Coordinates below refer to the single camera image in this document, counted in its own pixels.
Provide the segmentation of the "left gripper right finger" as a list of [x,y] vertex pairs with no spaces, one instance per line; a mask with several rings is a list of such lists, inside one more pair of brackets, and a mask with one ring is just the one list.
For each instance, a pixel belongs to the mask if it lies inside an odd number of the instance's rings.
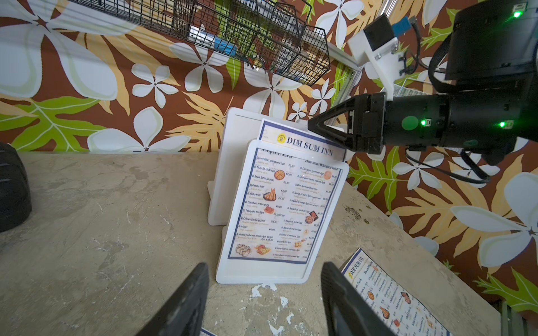
[[392,335],[332,262],[322,266],[321,289],[328,335]]

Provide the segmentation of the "white menu holder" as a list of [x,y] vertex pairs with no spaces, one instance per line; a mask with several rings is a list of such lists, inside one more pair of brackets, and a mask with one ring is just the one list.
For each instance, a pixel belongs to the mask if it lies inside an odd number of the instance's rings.
[[265,119],[299,130],[307,129],[305,121],[294,123],[235,107],[227,110],[215,178],[207,184],[210,193],[207,219],[211,226],[228,224],[248,145],[259,138]]
[[262,140],[249,143],[216,271],[220,284],[303,284],[349,166]]

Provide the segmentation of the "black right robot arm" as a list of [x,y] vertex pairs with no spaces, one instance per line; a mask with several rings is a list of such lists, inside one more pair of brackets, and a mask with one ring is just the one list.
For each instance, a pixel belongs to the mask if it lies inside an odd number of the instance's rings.
[[308,122],[354,152],[461,148],[497,165],[537,140],[537,3],[483,1],[459,11],[432,56],[433,95],[350,98]]

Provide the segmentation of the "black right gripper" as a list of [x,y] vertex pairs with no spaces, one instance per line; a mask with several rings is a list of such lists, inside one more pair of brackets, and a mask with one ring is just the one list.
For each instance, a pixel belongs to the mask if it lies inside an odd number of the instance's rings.
[[357,95],[308,121],[308,130],[352,152],[380,153],[383,144],[451,147],[448,95]]

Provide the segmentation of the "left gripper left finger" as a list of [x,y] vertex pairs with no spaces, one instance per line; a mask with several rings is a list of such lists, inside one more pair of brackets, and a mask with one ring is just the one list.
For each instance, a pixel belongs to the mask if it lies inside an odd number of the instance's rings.
[[207,264],[197,264],[137,336],[199,335],[202,331],[209,282]]

